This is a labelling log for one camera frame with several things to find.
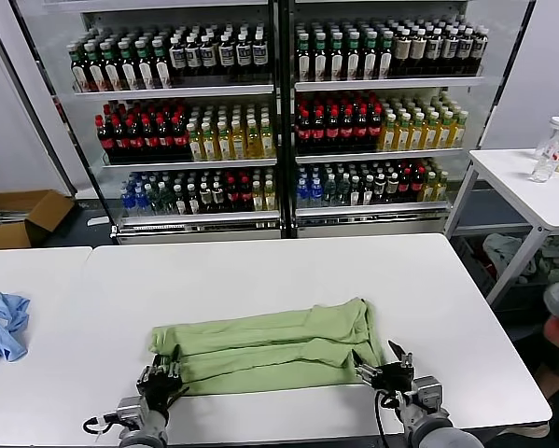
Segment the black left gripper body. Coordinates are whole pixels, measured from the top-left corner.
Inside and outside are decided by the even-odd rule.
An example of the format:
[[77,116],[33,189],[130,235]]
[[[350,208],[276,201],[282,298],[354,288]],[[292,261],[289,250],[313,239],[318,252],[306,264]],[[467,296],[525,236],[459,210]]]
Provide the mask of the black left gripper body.
[[145,397],[151,411],[167,411],[182,386],[180,376],[170,376],[165,372],[145,373],[136,382],[139,394]]

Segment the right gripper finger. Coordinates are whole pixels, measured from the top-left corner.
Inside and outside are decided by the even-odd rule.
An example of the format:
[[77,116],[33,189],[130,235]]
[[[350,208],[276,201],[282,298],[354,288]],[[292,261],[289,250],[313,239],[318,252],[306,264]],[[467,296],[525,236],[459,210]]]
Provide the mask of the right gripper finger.
[[355,350],[352,351],[352,359],[356,375],[362,381],[373,381],[381,374],[381,370],[379,368],[367,364]]
[[388,340],[388,345],[396,357],[396,361],[388,364],[390,368],[398,369],[411,369],[412,368],[412,353],[406,352],[403,347],[391,340]]

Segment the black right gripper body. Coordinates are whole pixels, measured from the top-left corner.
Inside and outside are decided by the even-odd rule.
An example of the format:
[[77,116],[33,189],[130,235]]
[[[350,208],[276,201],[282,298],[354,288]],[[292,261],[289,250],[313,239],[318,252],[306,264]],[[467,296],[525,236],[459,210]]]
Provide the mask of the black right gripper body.
[[386,395],[405,393],[412,390],[413,376],[413,367],[389,363],[376,368],[370,379],[370,386],[375,390],[384,391]]

